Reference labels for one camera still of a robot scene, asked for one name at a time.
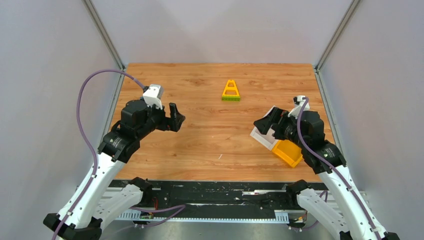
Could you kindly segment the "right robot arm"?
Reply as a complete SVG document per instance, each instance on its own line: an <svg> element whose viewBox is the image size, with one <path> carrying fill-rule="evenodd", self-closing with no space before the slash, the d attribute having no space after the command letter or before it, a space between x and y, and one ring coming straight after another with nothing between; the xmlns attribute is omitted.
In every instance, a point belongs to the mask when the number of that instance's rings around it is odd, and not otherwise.
<svg viewBox="0 0 424 240"><path fill-rule="evenodd" d="M273 107L254 121L261 134L273 130L273 137L300 148L306 164L319 176L339 210L322 200L303 179L287 187L294 202L311 213L336 240L397 240L372 214L351 177L339 148L325 139L324 122L316 111L304 110L298 117Z"/></svg>

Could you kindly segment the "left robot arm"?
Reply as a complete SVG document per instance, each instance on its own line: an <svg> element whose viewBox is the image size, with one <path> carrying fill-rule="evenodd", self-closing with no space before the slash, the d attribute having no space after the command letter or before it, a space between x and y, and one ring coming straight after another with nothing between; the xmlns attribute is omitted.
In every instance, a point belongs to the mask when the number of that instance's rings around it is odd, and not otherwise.
<svg viewBox="0 0 424 240"><path fill-rule="evenodd" d="M120 214L153 200L153 186L140 177L132 179L121 192L104 203L102 196L117 173L140 148L141 140L155 130L178 132L186 119L173 102L170 116L165 107L148 105L144 99L131 100L121 110L120 120L93 150L93 165L74 195L57 213L49 213L43 224L53 231L52 239L98 240L103 230Z"/></svg>

